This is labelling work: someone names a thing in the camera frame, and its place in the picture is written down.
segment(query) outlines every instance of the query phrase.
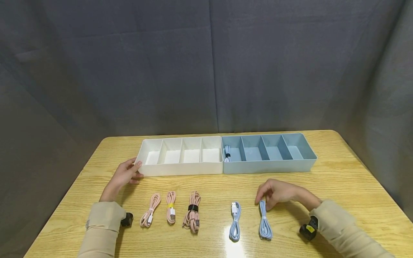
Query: coiled cable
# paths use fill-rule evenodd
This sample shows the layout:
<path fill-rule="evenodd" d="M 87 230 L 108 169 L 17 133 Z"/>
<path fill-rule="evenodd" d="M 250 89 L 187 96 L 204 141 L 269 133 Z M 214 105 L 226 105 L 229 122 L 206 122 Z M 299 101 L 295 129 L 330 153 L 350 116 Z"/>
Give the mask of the coiled cable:
<path fill-rule="evenodd" d="M 150 227 L 152 224 L 152 218 L 156 207 L 161 203 L 161 195 L 156 193 L 152 195 L 151 203 L 149 205 L 149 210 L 143 214 L 142 218 L 140 219 L 140 226 L 141 227 Z"/>
<path fill-rule="evenodd" d="M 176 193 L 174 191 L 168 192 L 166 195 L 166 220 L 170 225 L 175 224 L 175 209 L 173 208 L 175 198 Z"/>
<path fill-rule="evenodd" d="M 224 162 L 231 162 L 230 149 L 231 149 L 231 147 L 229 145 L 225 145 L 225 159 L 224 159 Z"/>
<path fill-rule="evenodd" d="M 259 210 L 261 213 L 261 223 L 259 225 L 259 237 L 261 239 L 271 240 L 273 231 L 267 220 L 267 211 L 265 210 L 265 200 L 259 201 Z"/>
<path fill-rule="evenodd" d="M 241 205 L 239 202 L 236 201 L 231 204 L 231 213 L 233 215 L 233 223 L 230 227 L 230 239 L 233 242 L 238 242 L 240 239 L 240 224 L 238 221 L 241 217 Z"/>
<path fill-rule="evenodd" d="M 198 206 L 201 202 L 201 196 L 197 191 L 191 192 L 189 195 L 188 212 L 183 218 L 182 227 L 191 229 L 193 234 L 197 234 L 199 231 L 199 213 Z"/>

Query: wooden table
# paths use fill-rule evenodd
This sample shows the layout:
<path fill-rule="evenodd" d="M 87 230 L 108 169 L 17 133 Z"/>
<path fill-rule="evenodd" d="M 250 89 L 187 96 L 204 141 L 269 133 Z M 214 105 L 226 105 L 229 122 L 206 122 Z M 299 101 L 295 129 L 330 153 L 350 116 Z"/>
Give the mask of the wooden table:
<path fill-rule="evenodd" d="M 138 186 L 127 185 L 119 194 L 118 203 L 137 220 L 133 227 L 119 234 L 116 257 L 339 257 L 321 236 L 306 243 L 298 235 L 300 225 L 309 220 L 308 212 L 299 203 L 278 204 L 269 211 L 267 217 L 274 238 L 260 240 L 260 214 L 254 199 L 257 187 L 268 178 L 298 184 L 321 199 L 335 200 L 388 251 L 397 257 L 413 257 L 413 224 L 340 135 L 330 130 L 302 133 L 318 155 L 309 173 L 172 176 L 145 178 Z M 90 207 L 99 200 L 118 164 L 136 156 L 145 138 L 161 137 L 182 135 L 104 139 L 25 257 L 76 257 Z M 171 190 L 177 193 L 177 222 L 173 226 L 169 226 L 165 218 L 165 198 Z M 201 227 L 197 236 L 181 227 L 192 190 L 199 191 L 202 197 Z M 155 192 L 163 199 L 154 214 L 153 224 L 149 229 L 140 228 L 139 219 Z M 228 238 L 232 201 L 242 205 L 241 239 L 237 243 Z"/>

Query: gray curtain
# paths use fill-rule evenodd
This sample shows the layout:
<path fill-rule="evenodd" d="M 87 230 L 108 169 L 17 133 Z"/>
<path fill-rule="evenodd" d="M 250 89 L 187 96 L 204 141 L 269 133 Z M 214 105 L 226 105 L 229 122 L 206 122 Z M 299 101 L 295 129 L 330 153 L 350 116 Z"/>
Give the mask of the gray curtain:
<path fill-rule="evenodd" d="M 413 4 L 0 1 L 0 256 L 107 136 L 338 131 L 413 219 Z"/>

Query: sleeve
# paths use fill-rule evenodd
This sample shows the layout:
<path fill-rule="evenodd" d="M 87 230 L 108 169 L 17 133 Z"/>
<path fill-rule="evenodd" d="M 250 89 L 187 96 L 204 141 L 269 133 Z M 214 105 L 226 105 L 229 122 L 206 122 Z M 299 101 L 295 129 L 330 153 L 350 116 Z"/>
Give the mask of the sleeve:
<path fill-rule="evenodd" d="M 114 257 L 116 238 L 126 211 L 116 202 L 93 204 L 78 258 Z"/>
<path fill-rule="evenodd" d="M 356 220 L 332 200 L 325 200 L 310 215 L 318 219 L 318 231 L 344 257 L 394 257 L 370 238 Z"/>

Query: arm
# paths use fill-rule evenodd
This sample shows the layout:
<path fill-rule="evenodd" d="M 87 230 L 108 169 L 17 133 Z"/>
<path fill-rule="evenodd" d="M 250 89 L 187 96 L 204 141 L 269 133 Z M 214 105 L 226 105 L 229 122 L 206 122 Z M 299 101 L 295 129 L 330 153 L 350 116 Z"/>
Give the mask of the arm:
<path fill-rule="evenodd" d="M 143 177 L 138 172 L 142 162 L 132 165 L 134 160 L 119 165 L 99 202 L 93 204 L 78 258 L 114 257 L 120 223 L 126 217 L 125 210 L 115 202 L 116 197 L 124 185 L 139 184 L 138 179 Z"/>
<path fill-rule="evenodd" d="M 297 201 L 318 219 L 318 231 L 344 257 L 394 257 L 356 226 L 353 216 L 331 200 L 321 201 L 305 188 L 268 179 L 258 188 L 255 202 L 266 196 L 266 209 L 278 202 Z"/>

